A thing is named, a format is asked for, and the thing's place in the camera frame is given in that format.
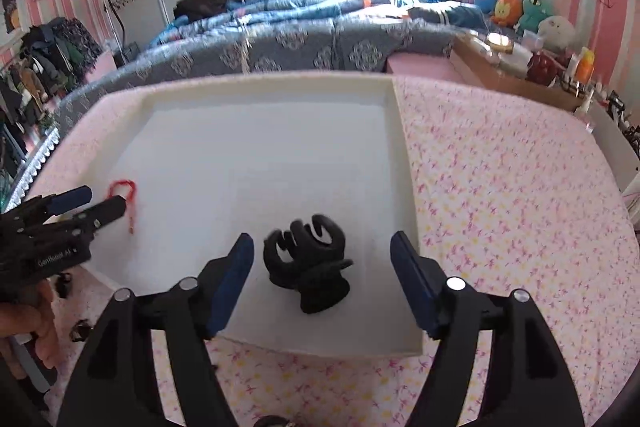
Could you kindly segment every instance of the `orange plush toy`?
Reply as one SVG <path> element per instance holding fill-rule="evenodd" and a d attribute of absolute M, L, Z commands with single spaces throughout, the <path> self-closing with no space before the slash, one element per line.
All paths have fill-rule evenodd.
<path fill-rule="evenodd" d="M 521 0 L 498 0 L 495 5 L 495 15 L 491 20 L 498 26 L 510 26 L 513 28 L 522 17 Z"/>

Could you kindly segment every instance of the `pink floral tablecloth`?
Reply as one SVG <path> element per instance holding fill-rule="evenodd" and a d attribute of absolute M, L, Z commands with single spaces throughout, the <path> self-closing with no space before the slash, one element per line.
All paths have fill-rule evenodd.
<path fill-rule="evenodd" d="M 303 82 L 313 73 L 297 74 Z M 421 254 L 480 291 L 529 289 L 593 424 L 640 359 L 638 242 L 593 137 L 572 115 L 522 98 L 423 78 L 395 78 L 394 85 Z M 113 121 L 145 89 L 172 86 L 100 101 L 51 157 L 32 194 L 74 187 Z M 68 341 L 70 327 L 80 318 L 96 321 L 111 296 L 83 269 L 74 272 L 72 299 L 56 303 L 65 361 L 47 396 L 54 420 L 82 347 Z M 181 422 L 163 338 L 154 340 L 165 412 Z M 437 343 L 425 337 L 420 358 L 373 361 L 279 354 L 224 339 L 207 348 L 242 427 L 266 414 L 316 427 L 391 427 L 408 419 Z M 482 334 L 461 422 L 478 415 L 489 350 L 490 336 Z"/>

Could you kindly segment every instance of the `silver screw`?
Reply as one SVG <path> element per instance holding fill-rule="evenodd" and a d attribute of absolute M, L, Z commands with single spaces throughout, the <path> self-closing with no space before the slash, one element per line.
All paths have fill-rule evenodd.
<path fill-rule="evenodd" d="M 113 294 L 113 298 L 118 302 L 124 302 L 131 296 L 131 290 L 129 288 L 120 288 Z"/>
<path fill-rule="evenodd" d="M 518 302 L 527 302 L 531 298 L 531 295 L 529 295 L 529 292 L 526 290 L 516 290 L 513 292 L 513 298 Z"/>
<path fill-rule="evenodd" d="M 181 290 L 188 292 L 198 287 L 198 280 L 195 277 L 185 277 L 178 283 L 178 286 Z"/>
<path fill-rule="evenodd" d="M 460 291 L 465 289 L 466 282 L 460 277 L 449 277 L 447 279 L 447 286 L 455 291 Z"/>

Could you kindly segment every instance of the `white tray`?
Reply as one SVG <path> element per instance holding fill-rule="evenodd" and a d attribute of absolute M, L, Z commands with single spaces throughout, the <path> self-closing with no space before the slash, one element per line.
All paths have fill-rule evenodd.
<path fill-rule="evenodd" d="M 165 291 L 226 255 L 241 232 L 255 262 L 226 338 L 326 357 L 420 355 L 415 325 L 389 257 L 404 230 L 417 244 L 415 203 L 389 77 L 264 76 L 148 90 L 114 123 L 85 179 L 94 200 L 114 180 L 138 186 L 128 219 L 100 231 L 89 268 L 137 295 Z M 346 234 L 349 295 L 316 315 L 268 279 L 264 238 L 315 213 Z"/>

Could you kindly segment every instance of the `human hand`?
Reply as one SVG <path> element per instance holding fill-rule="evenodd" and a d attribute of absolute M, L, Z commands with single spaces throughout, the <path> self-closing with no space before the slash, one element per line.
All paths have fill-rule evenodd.
<path fill-rule="evenodd" d="M 19 380 L 27 375 L 6 341 L 6 337 L 21 333 L 36 333 L 35 344 L 37 357 L 47 368 L 54 367 L 58 362 L 58 334 L 54 325 L 54 315 L 51 309 L 53 292 L 49 281 L 40 281 L 36 285 L 40 295 L 37 308 L 26 304 L 0 303 L 0 355 L 11 369 L 14 377 Z"/>

